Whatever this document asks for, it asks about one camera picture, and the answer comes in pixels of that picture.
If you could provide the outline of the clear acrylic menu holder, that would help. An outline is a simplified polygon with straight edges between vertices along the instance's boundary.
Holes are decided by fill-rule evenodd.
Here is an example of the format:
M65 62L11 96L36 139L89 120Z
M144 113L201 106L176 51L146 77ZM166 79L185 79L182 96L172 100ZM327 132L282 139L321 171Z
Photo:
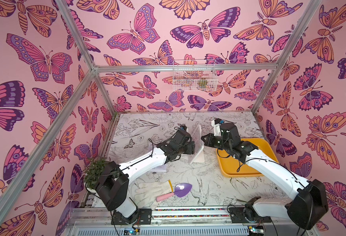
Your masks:
M193 126L191 135L192 135L192 140L195 143L195 148L194 148L194 154L191 154L188 156L188 162L189 164L192 163L204 163L205 162L205 157L204 157L204 142L201 140L202 134L201 134L201 125L196 124Z

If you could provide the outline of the new dish-list menu sheet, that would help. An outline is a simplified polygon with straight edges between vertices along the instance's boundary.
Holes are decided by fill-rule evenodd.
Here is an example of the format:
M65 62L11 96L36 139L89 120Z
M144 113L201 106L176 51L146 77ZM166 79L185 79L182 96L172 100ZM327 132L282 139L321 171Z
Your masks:
M201 140L201 125L197 125L193 128L192 139L195 143L194 154L190 156L190 162L195 162L199 157L199 154L203 151L203 143Z

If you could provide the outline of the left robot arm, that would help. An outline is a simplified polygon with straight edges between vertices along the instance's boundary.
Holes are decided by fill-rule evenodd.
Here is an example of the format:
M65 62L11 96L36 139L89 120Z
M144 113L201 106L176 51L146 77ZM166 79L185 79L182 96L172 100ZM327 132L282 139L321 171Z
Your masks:
M194 154L195 150L195 142L184 125L169 139L152 146L152 151L133 161L106 164L94 187L107 210L120 213L127 224L139 218L141 209L128 194L129 184L156 167L179 160L182 154Z

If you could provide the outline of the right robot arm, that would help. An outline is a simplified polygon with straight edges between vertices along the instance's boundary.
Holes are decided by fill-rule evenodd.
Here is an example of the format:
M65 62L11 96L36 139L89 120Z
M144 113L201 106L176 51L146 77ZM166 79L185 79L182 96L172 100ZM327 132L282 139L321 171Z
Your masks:
M224 150L239 161L240 166L248 165L276 184L288 197L284 203L279 199L254 197L244 205L245 218L249 222L262 217L291 220L303 230L312 229L328 212L325 186L291 172L265 154L256 143L242 140L236 125L216 119L212 122L214 133L201 137L204 145Z

